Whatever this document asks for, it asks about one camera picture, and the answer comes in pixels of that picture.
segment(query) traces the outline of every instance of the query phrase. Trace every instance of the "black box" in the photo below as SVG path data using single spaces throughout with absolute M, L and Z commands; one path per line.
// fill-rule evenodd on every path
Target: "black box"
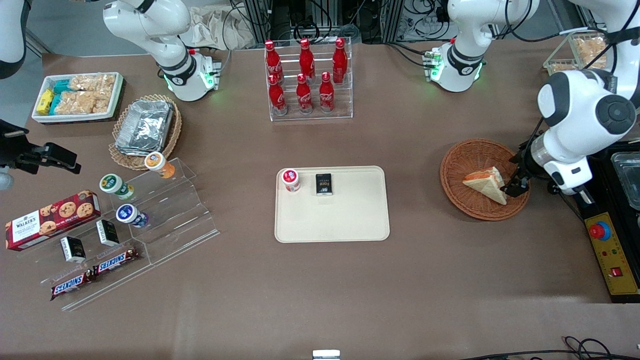
M 70 263 L 82 263 L 86 260 L 84 254 L 84 247 L 80 239 L 66 236 L 60 239 L 60 245 L 62 246 L 62 253 L 65 255 L 65 261 Z
M 98 228 L 98 236 L 100 236 L 100 242 L 107 246 L 116 246 L 120 243 L 118 241 L 118 233 L 116 227 L 112 222 L 107 220 L 98 220 L 95 223 Z
M 331 174 L 316 174 L 316 195 L 333 195 L 331 190 Z

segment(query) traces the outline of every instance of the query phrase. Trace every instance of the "brown table surface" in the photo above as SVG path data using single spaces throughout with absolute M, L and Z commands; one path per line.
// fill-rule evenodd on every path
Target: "brown table surface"
M 495 42 L 480 79 L 460 94 L 426 83 L 388 47 L 357 45 L 355 115 L 321 125 L 272 124 L 262 51 L 234 53 L 221 90 L 178 103 L 173 153 L 197 173 L 221 234 L 71 313 L 48 301 L 16 252 L 1 251 L 0 355 L 308 359 L 337 348 L 344 359 L 456 359 L 563 348 L 571 334 L 638 356 L 640 306 L 608 303 L 583 225 L 544 184 L 534 182 L 520 214 L 495 223 L 464 215 L 440 187 L 440 160 L 456 142 L 516 149 L 527 138 L 539 119 L 541 64 L 556 44 Z M 150 56 L 44 63 L 46 74 L 120 72 L 124 104 L 172 96 Z M 112 122 L 28 128 L 34 143 L 77 152 L 82 173 L 13 171 L 13 190 L 0 194 L 3 222 L 96 189 L 107 172 L 138 175 L 109 157 Z M 278 170 L 348 165 L 384 169 L 389 238 L 278 243 Z

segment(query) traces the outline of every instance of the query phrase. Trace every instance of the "small jar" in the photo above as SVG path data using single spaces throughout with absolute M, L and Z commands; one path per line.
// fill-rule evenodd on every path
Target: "small jar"
M 116 174 L 106 174 L 100 180 L 100 189 L 106 193 L 112 193 L 120 200 L 127 200 L 133 196 L 133 186 L 122 181 Z
M 116 218 L 119 222 L 131 224 L 133 227 L 144 227 L 149 222 L 149 216 L 131 204 L 124 204 L 118 208 Z
M 154 151 L 145 158 L 147 169 L 157 172 L 163 179 L 168 179 L 175 173 L 175 167 L 166 160 L 161 152 Z
M 292 168 L 284 170 L 282 173 L 282 182 L 284 183 L 284 187 L 290 192 L 296 192 L 300 189 L 300 177 L 298 176 L 298 172 Z

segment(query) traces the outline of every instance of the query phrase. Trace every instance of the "sandwich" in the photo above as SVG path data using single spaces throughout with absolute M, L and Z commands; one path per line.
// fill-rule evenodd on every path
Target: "sandwich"
M 462 183 L 499 204 L 507 204 L 507 195 L 500 190 L 504 181 L 495 167 L 472 172 L 462 179 Z

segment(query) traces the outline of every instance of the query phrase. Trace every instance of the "round wicker basket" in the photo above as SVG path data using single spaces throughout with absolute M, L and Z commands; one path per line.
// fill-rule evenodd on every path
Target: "round wicker basket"
M 470 173 L 496 167 L 505 182 L 516 165 L 509 162 L 515 153 L 501 143 L 487 139 L 469 139 L 457 143 L 444 156 L 440 164 L 440 182 L 449 200 L 460 210 L 481 220 L 505 220 L 517 214 L 529 200 L 529 192 L 519 197 L 508 197 L 501 205 L 462 183 Z
M 173 104 L 173 117 L 171 120 L 171 128 L 169 129 L 169 133 L 166 136 L 166 143 L 164 145 L 164 149 L 162 150 L 162 153 L 165 156 L 165 158 L 169 159 L 169 155 L 173 151 L 175 144 L 178 142 L 178 137 L 180 136 L 180 129 L 182 128 L 182 115 L 180 115 L 180 110 L 178 110 L 178 106 L 175 104 L 173 100 L 171 100 L 170 98 L 164 95 L 157 95 L 157 94 L 145 95 L 139 98 L 138 100 L 166 101 Z M 127 106 L 127 108 L 120 114 L 120 117 L 118 117 L 118 121 L 113 127 L 112 134 L 113 134 L 114 140 L 118 138 L 118 134 L 120 133 L 120 128 L 122 127 L 122 122 L 127 117 L 130 106 L 131 105 Z M 119 165 L 122 165 L 132 170 L 137 170 L 137 171 L 147 170 L 147 167 L 144 164 L 144 161 L 145 161 L 144 156 L 130 156 L 130 155 L 121 154 L 118 151 L 118 149 L 116 149 L 115 143 L 112 143 L 111 145 L 109 145 L 109 153 L 111 154 L 111 158 L 113 159 L 113 161 L 115 161 Z

